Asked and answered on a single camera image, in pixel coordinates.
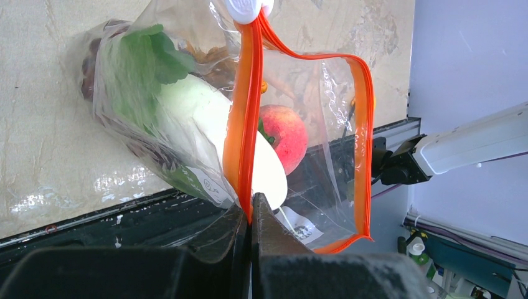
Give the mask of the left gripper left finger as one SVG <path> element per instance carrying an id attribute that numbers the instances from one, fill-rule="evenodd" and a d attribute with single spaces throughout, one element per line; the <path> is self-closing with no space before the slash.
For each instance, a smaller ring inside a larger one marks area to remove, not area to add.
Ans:
<path id="1" fill-rule="evenodd" d="M 250 228 L 229 209 L 178 247 L 49 247 L 23 258 L 2 298 L 246 298 Z"/>

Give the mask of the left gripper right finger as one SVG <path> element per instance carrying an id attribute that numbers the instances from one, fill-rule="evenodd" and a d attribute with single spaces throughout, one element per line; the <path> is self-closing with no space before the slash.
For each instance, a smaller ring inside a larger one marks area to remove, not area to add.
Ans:
<path id="1" fill-rule="evenodd" d="M 406 256 L 316 254 L 253 197 L 253 298 L 429 298 L 425 277 Z"/>

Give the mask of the pink peach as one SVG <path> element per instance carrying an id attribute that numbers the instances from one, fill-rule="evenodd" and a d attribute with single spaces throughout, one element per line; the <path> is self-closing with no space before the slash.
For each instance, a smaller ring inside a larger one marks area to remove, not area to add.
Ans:
<path id="1" fill-rule="evenodd" d="M 258 131 L 275 150 L 286 175 L 290 175 L 308 148 L 308 133 L 300 116 L 283 105 L 264 105 L 260 107 Z"/>

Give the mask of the clear orange zip bag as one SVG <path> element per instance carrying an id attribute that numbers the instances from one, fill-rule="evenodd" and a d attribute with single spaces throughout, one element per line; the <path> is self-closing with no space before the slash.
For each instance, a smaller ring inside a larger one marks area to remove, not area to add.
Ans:
<path id="1" fill-rule="evenodd" d="M 352 54 L 296 52 L 271 1 L 150 1 L 71 41 L 93 119 L 172 187 L 250 223 L 256 197 L 305 246 L 369 239 L 375 96 Z"/>

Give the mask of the white radish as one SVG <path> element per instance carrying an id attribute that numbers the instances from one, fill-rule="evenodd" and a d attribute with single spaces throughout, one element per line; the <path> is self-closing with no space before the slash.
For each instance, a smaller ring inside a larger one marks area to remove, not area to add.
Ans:
<path id="1" fill-rule="evenodd" d="M 95 62 L 93 114 L 171 186 L 222 208 L 238 205 L 223 161 L 232 100 L 191 74 L 195 60 L 178 51 L 186 42 L 162 24 L 107 27 Z"/>

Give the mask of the red grape bunch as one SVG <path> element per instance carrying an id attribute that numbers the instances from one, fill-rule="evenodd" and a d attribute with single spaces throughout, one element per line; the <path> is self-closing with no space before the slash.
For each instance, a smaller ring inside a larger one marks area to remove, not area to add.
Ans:
<path id="1" fill-rule="evenodd" d="M 103 32 L 106 30 L 107 27 L 112 27 L 112 29 L 120 24 L 124 24 L 126 21 L 121 19 L 110 19 L 105 23 L 103 26 Z M 126 25 L 122 27 L 121 29 L 118 29 L 116 32 L 114 32 L 110 38 L 113 38 L 114 36 L 117 36 L 121 33 L 124 33 L 129 28 L 129 25 Z M 100 47 L 101 43 L 101 37 L 96 37 L 90 41 L 89 47 L 88 47 L 88 55 L 84 58 L 82 62 L 82 72 L 83 72 L 83 80 L 81 85 L 81 92 L 86 101 L 92 102 L 93 101 L 93 92 L 94 92 L 94 76 L 95 76 L 95 62 L 97 58 L 97 53 Z"/>

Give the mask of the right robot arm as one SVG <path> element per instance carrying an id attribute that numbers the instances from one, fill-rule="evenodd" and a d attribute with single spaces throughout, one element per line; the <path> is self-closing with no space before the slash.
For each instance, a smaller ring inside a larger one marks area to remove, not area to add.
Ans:
<path id="1" fill-rule="evenodd" d="M 462 166 L 525 154 L 527 103 L 521 103 L 444 133 L 420 134 L 395 151 L 374 148 L 372 181 L 386 186 L 417 184 Z"/>

